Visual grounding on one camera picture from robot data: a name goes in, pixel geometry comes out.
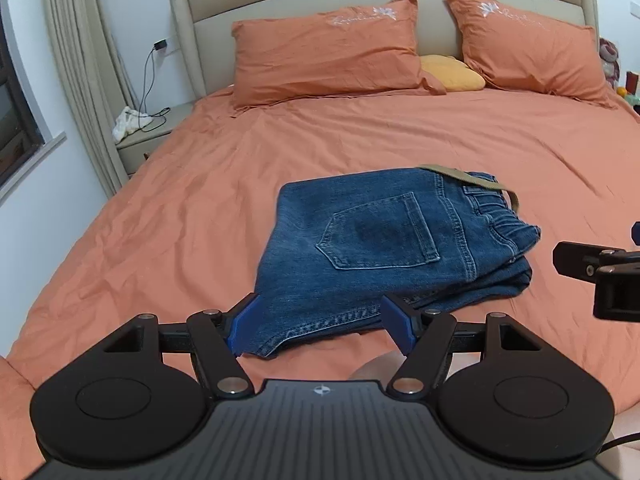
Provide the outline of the blue denim jeans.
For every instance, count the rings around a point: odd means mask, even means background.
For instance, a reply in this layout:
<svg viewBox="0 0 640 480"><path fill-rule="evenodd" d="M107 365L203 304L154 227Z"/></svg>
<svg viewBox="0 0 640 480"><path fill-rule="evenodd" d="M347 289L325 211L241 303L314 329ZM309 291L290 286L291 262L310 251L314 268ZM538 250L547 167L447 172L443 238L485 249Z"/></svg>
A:
<svg viewBox="0 0 640 480"><path fill-rule="evenodd" d="M509 196L416 168L291 182L258 264L252 356L375 330L381 299L451 312L518 296L538 226Z"/></svg>

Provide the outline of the white cloth on nightstand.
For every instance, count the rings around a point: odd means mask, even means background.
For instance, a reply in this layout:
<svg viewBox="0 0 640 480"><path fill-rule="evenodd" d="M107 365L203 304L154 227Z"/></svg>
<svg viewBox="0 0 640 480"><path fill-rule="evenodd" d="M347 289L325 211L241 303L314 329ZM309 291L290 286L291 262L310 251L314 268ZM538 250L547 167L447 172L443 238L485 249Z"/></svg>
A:
<svg viewBox="0 0 640 480"><path fill-rule="evenodd" d="M148 115L134 110L129 106L126 106L122 112L116 118L115 125L112 130L112 135L116 144L119 144L129 136L135 133L141 128L149 125L153 121L153 118Z"/></svg>

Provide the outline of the orange pillow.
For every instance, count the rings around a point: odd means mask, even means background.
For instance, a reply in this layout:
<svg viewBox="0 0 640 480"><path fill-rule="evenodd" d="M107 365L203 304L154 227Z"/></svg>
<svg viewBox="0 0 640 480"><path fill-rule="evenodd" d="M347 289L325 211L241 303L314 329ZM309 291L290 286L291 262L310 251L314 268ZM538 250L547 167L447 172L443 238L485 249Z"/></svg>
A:
<svg viewBox="0 0 640 480"><path fill-rule="evenodd" d="M421 65L418 0L344 6L297 18L237 21L233 104L445 87Z"/></svg>
<svg viewBox="0 0 640 480"><path fill-rule="evenodd" d="M502 90L525 90L613 105L591 27L498 0L446 0L466 65Z"/></svg>

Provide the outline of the right orange pillow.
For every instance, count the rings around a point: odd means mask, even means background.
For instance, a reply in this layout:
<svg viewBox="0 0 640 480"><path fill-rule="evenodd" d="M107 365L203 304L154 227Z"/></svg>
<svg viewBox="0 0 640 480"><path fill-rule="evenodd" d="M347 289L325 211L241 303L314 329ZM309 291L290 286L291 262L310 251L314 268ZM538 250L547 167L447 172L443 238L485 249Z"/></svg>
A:
<svg viewBox="0 0 640 480"><path fill-rule="evenodd" d="M525 90L613 105L591 27L498 0L446 0L466 65L502 90Z"/></svg>

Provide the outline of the olive green belt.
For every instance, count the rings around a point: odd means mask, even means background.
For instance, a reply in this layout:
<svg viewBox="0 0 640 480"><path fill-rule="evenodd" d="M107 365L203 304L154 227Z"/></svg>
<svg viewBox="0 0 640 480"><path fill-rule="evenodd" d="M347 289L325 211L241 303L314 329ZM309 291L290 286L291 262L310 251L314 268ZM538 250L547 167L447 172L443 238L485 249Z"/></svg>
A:
<svg viewBox="0 0 640 480"><path fill-rule="evenodd" d="M514 212L518 212L518 208L520 208L520 200L518 199L518 194L516 194L514 191L500 182L486 180L480 177L474 177L462 170L440 165L421 165L419 166L419 169L431 171L435 174L441 174L442 176L450 177L451 179L463 182L468 185L478 186L479 188L486 188L486 190L489 191L499 191L506 193L506 195L509 196L511 209Z"/></svg>

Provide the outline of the pink plush toy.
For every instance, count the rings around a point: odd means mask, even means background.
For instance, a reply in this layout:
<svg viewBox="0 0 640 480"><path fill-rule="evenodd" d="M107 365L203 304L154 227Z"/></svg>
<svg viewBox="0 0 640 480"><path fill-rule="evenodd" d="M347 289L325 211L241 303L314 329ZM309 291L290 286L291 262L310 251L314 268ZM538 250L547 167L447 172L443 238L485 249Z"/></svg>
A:
<svg viewBox="0 0 640 480"><path fill-rule="evenodd" d="M616 89L620 81L620 63L618 62L620 52L613 41L600 38L599 55L605 80L613 89Z"/></svg>

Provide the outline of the beige curtain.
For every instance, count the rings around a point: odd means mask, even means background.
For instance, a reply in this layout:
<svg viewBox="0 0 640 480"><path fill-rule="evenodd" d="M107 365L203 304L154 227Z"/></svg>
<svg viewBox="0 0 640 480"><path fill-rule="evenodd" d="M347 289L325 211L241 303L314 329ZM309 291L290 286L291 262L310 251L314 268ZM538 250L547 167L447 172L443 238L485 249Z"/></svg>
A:
<svg viewBox="0 0 640 480"><path fill-rule="evenodd" d="M43 0L58 76L82 144L108 197L128 181L113 128L134 105L99 0Z"/></svg>

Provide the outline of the left orange pillow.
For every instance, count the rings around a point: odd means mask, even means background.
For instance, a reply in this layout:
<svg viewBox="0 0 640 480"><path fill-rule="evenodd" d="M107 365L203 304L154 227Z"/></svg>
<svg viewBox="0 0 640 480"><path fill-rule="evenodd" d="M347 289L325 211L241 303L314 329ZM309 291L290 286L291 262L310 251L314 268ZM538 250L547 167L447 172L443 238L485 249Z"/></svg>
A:
<svg viewBox="0 0 640 480"><path fill-rule="evenodd" d="M233 104L445 87L421 65L418 0L344 6L297 18L237 21Z"/></svg>

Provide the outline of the beige nightstand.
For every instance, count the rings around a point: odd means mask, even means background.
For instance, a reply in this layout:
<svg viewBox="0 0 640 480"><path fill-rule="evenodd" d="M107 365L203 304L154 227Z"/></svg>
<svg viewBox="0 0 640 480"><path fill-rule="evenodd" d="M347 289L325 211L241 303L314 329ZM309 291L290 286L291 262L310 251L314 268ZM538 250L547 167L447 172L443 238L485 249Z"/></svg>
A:
<svg viewBox="0 0 640 480"><path fill-rule="evenodd" d="M139 167L150 158L152 153L162 144L192 112L193 103L184 103L171 107L166 114L155 117L142 130L126 136L116 145L122 166L129 177L137 172Z"/></svg>

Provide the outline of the black wall charger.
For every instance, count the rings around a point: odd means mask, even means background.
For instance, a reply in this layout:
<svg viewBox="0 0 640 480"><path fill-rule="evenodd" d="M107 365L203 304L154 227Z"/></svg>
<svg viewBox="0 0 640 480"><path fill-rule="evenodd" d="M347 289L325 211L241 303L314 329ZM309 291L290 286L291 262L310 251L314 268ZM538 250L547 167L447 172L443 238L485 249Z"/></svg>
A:
<svg viewBox="0 0 640 480"><path fill-rule="evenodd" d="M167 40L166 39L162 39L162 40L158 40L155 44L154 44L154 50L155 51L161 51L167 48Z"/></svg>

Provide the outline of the dark window frame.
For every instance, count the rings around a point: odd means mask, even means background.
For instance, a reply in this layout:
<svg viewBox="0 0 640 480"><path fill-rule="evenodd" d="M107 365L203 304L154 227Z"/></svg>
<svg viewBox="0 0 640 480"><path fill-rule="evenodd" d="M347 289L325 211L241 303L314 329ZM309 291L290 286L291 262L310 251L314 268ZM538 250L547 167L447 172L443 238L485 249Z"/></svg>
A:
<svg viewBox="0 0 640 480"><path fill-rule="evenodd" d="M6 184L43 146L43 137L24 96L0 27L0 183Z"/></svg>

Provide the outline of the small yellow cushion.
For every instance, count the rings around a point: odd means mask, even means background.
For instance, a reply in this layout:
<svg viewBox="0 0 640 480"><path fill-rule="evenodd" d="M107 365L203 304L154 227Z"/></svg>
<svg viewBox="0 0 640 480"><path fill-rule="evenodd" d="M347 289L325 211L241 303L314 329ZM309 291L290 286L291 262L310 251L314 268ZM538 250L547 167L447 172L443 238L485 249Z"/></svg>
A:
<svg viewBox="0 0 640 480"><path fill-rule="evenodd" d="M452 56L429 54L420 57L422 70L432 74L448 92L478 91L485 79Z"/></svg>

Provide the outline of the orange bed sheet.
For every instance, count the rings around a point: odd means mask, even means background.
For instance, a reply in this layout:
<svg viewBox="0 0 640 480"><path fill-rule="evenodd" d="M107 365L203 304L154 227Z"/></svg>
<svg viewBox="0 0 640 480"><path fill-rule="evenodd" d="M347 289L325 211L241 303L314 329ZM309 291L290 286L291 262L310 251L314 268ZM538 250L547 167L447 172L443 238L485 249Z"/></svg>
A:
<svg viewBox="0 0 640 480"><path fill-rule="evenodd" d="M593 289L551 262L561 240L626 247L639 218L639 119L560 96L485 89L300 99L238 112L229 91L192 114L102 209L1 361L1 474L42 463L29 402L47 378L140 312L164 323L228 309L253 287L288 182L437 164L484 171L541 230L534 274L499 309L610 390L639 400L639 329L596 320Z"/></svg>

